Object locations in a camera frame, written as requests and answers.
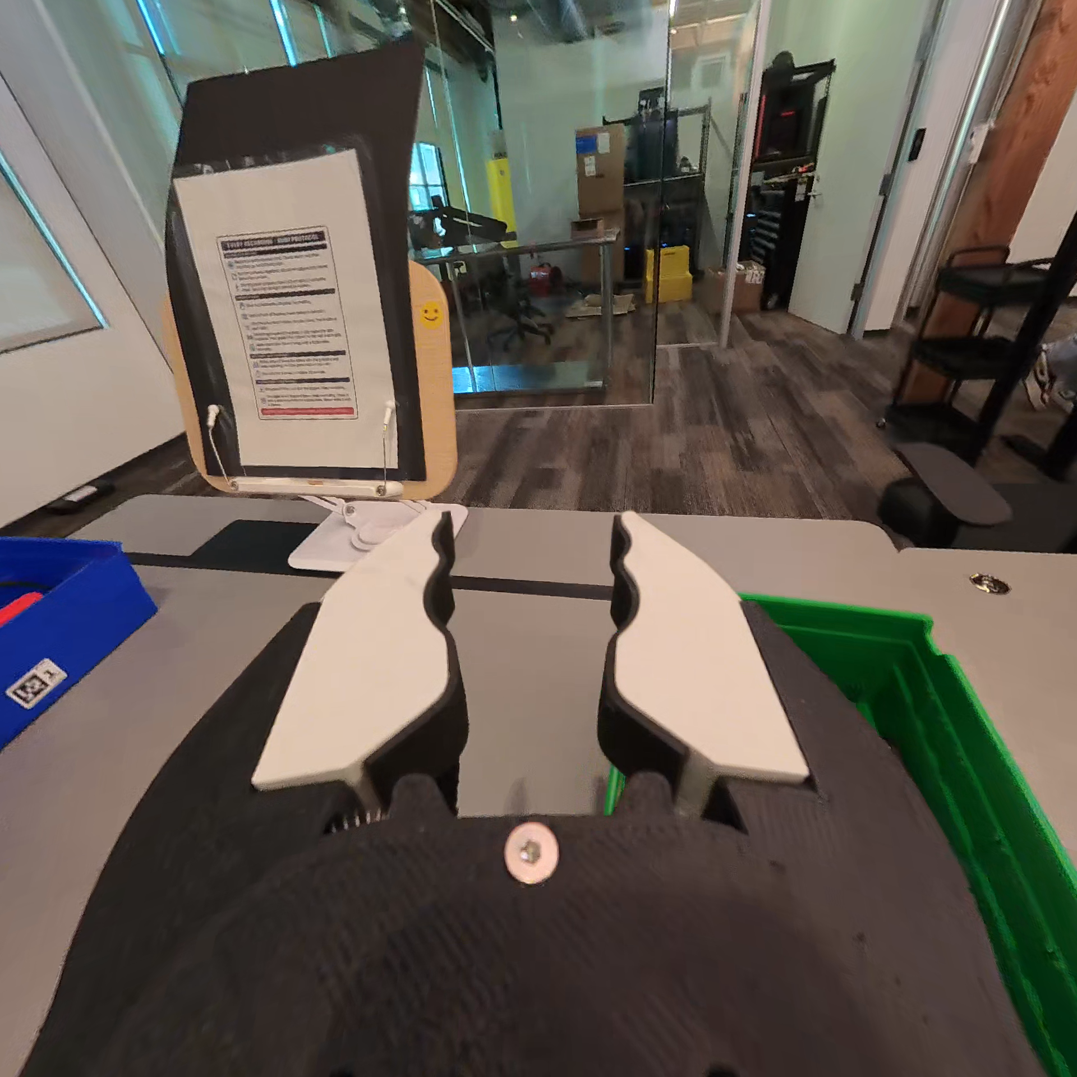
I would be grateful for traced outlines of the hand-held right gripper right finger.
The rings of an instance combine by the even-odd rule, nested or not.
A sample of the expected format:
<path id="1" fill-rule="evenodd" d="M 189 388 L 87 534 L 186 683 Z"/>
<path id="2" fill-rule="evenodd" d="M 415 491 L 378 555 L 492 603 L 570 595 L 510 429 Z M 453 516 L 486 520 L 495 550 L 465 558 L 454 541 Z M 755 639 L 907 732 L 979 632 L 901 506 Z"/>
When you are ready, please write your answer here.
<path id="1" fill-rule="evenodd" d="M 809 764 L 735 588 L 637 513 L 614 519 L 611 570 L 597 733 L 613 767 L 663 777 L 687 817 L 705 817 L 731 780 L 806 788 Z"/>

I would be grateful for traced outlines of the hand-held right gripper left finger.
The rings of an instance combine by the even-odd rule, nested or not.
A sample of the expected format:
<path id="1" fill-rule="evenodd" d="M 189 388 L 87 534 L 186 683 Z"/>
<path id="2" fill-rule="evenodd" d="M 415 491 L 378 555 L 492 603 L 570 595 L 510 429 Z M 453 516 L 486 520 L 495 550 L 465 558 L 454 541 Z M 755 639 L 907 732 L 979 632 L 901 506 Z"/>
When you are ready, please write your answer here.
<path id="1" fill-rule="evenodd" d="M 459 810 L 468 737 L 454 612 L 451 512 L 428 508 L 356 560 L 323 596 L 251 783 L 338 783 L 386 814 L 404 777 Z"/>

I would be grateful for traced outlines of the green plastic bin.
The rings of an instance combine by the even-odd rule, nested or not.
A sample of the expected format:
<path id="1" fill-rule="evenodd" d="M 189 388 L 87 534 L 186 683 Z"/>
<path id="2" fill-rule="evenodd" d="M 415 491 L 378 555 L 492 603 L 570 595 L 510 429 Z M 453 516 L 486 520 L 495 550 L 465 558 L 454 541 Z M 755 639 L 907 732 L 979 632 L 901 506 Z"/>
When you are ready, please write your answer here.
<path id="1" fill-rule="evenodd" d="M 663 777 L 614 825 L 626 1051 L 688 1075 L 1075 1075 L 1075 872 L 931 619 L 749 597 L 809 764 L 705 817 Z"/>

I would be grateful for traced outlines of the blue plastic bin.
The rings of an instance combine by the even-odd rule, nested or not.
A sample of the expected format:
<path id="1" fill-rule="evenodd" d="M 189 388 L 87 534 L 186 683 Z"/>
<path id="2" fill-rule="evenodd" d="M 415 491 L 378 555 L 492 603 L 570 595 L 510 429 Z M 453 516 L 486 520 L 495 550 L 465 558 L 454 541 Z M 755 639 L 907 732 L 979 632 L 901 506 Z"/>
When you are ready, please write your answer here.
<path id="1" fill-rule="evenodd" d="M 1 540 L 2 595 L 40 591 L 1 627 L 1 747 L 157 612 L 118 543 Z"/>

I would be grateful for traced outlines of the grey desk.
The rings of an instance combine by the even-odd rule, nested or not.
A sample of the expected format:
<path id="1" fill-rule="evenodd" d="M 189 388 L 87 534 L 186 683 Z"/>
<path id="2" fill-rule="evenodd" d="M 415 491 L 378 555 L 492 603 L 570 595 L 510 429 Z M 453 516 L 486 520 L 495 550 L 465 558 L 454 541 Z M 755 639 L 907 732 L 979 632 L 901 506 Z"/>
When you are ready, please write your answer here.
<path id="1" fill-rule="evenodd" d="M 191 568 L 239 520 L 314 522 L 314 506 L 146 495 L 83 529 L 117 541 L 158 611 L 2 751 L 2 1075 L 18 1075 L 90 891 L 162 765 L 272 635 L 330 581 Z M 471 730 L 464 815 L 597 811 L 595 722 L 613 631 L 611 513 L 471 508 L 451 630 Z M 1075 557 L 898 550 L 848 520 L 647 515 L 735 589 L 923 614 L 973 683 L 1075 856 Z M 1008 583 L 991 596 L 969 583 Z"/>

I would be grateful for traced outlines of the black office chair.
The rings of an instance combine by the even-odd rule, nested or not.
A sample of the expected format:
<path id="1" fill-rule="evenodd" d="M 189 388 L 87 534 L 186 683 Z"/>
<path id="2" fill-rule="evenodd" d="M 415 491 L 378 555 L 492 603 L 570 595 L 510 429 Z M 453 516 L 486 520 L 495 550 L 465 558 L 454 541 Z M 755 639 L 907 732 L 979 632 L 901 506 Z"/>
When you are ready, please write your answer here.
<path id="1" fill-rule="evenodd" d="M 502 349 L 507 350 L 510 342 L 523 342 L 529 335 L 541 338 L 546 346 L 551 345 L 553 324 L 542 319 L 543 311 L 531 300 L 517 255 L 502 255 L 500 268 L 487 279 L 486 298 L 492 314 L 506 321 L 487 333 L 488 349 L 501 342 Z"/>
<path id="2" fill-rule="evenodd" d="M 900 443 L 894 453 L 907 474 L 890 482 L 879 524 L 907 546 L 1075 555 L 1075 486 L 995 486 L 943 447 Z"/>

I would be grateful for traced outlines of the black power strip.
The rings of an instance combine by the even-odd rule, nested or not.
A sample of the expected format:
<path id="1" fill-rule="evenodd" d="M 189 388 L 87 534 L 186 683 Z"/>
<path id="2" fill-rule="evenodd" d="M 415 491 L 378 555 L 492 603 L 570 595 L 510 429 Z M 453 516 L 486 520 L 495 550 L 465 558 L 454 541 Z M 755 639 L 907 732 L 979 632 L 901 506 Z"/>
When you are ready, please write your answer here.
<path id="1" fill-rule="evenodd" d="M 114 492 L 114 482 L 99 478 L 50 501 L 43 506 L 43 510 L 57 516 L 76 514 Z"/>

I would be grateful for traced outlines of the cardboard box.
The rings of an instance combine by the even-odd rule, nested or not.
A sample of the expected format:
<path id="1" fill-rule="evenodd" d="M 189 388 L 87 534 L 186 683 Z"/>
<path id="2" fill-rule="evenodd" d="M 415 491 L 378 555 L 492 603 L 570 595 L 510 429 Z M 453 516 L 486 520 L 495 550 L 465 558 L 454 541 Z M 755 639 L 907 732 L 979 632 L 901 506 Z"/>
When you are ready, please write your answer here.
<path id="1" fill-rule="evenodd" d="M 702 278 L 693 289 L 694 300 L 710 316 L 718 316 L 724 309 L 726 295 L 726 272 L 721 268 L 707 267 Z M 763 284 L 765 266 L 749 260 L 738 263 L 735 270 L 733 314 L 754 314 L 763 309 Z"/>
<path id="2" fill-rule="evenodd" d="M 577 216 L 596 219 L 624 210 L 626 127 L 620 122 L 575 132 Z"/>
<path id="3" fill-rule="evenodd" d="M 599 246 L 583 246 L 576 250 L 578 268 L 573 271 L 574 279 L 586 286 L 599 286 L 602 282 L 603 266 L 611 275 L 612 284 L 616 285 L 624 279 L 625 262 L 625 211 L 606 211 L 597 218 L 581 218 L 570 224 L 572 239 L 588 239 L 616 232 L 615 241 Z"/>

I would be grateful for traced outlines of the yellow storage bin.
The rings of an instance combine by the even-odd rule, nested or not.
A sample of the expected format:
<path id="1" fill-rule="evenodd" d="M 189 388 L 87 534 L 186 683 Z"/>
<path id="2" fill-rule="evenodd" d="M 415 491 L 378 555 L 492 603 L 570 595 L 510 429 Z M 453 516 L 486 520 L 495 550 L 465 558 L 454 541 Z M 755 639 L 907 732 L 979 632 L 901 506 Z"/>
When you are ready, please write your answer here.
<path id="1" fill-rule="evenodd" d="M 691 248 L 665 246 L 645 252 L 644 300 L 684 303 L 693 300 Z"/>

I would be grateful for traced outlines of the black utility cart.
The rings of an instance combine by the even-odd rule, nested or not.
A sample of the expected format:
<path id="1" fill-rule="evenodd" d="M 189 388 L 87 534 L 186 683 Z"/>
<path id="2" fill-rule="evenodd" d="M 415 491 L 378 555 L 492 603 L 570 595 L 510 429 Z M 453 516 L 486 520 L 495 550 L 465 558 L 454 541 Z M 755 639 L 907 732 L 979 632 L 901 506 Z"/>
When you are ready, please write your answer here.
<path id="1" fill-rule="evenodd" d="M 993 317 L 1002 308 L 1036 300 L 1051 265 L 1049 257 L 1011 263 L 1009 251 L 1006 246 L 959 249 L 939 268 L 924 321 L 948 297 L 973 306 L 973 328 L 959 336 L 927 335 L 925 324 L 917 330 L 891 404 L 877 422 L 891 444 L 931 443 L 968 460 L 979 419 L 959 409 L 959 391 L 964 384 L 994 384 L 1008 369 L 1012 340 L 989 332 Z M 941 398 L 913 402 L 909 386 L 915 367 L 942 378 Z"/>

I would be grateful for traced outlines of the white instruction sheet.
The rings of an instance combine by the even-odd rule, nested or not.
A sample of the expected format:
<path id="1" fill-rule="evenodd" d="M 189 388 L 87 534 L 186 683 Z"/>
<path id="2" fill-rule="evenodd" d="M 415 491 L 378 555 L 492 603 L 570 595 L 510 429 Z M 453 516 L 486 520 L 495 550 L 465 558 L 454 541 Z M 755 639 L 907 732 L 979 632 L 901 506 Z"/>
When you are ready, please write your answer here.
<path id="1" fill-rule="evenodd" d="M 241 475 L 397 466 L 391 350 L 356 151 L 190 174 L 174 194 Z"/>

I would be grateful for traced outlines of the yellow locker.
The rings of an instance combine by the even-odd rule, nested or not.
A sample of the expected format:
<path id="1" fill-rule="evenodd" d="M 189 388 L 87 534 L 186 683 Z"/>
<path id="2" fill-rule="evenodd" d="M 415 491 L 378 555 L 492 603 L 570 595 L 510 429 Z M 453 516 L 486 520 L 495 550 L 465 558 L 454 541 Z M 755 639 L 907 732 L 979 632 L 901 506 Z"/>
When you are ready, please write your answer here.
<path id="1" fill-rule="evenodd" d="M 516 214 L 509 160 L 507 156 L 493 156 L 486 163 L 491 216 L 506 225 L 506 240 L 518 244 Z"/>

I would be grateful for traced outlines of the instruction sheet on stand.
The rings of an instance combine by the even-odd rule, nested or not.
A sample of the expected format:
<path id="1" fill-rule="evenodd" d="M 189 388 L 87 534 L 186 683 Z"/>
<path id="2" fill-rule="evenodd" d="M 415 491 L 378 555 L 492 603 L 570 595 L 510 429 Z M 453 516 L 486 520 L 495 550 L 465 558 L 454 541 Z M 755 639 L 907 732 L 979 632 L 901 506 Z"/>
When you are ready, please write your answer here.
<path id="1" fill-rule="evenodd" d="M 366 480 L 330 480 L 334 496 L 374 499 L 397 493 L 404 480 L 425 478 L 419 388 L 406 265 L 406 183 L 418 115 L 424 54 L 411 38 L 364 53 L 246 74 L 211 76 L 190 85 L 172 164 L 165 216 L 165 266 L 171 303 L 195 394 L 216 459 L 212 475 L 246 479 L 235 454 L 230 398 L 176 198 L 174 181 L 191 174 L 299 160 L 356 151 L 370 239 L 384 306 L 397 398 L 397 466 Z"/>

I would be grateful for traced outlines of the black equipment rack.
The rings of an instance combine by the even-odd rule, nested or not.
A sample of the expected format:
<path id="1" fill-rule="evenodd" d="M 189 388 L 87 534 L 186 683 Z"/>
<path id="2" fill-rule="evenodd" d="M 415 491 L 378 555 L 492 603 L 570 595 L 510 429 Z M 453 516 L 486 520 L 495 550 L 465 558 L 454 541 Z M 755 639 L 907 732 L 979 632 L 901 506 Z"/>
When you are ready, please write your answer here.
<path id="1" fill-rule="evenodd" d="M 788 308 L 836 69 L 834 59 L 796 65 L 784 50 L 761 75 L 738 260 L 761 271 L 763 311 Z"/>

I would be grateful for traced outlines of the wooden pillar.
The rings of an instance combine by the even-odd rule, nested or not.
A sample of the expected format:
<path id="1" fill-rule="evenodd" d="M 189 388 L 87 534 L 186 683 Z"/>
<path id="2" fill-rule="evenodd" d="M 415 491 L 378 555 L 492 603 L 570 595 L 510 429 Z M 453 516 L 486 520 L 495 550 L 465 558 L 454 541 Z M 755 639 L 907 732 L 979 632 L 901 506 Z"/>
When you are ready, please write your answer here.
<path id="1" fill-rule="evenodd" d="M 1012 256 L 1044 165 L 1071 110 L 1076 82 L 1076 3 L 1002 2 L 932 204 L 909 298 L 910 330 L 928 338 L 968 333 L 969 300 L 935 298 L 935 279 L 956 254 L 960 265 Z"/>

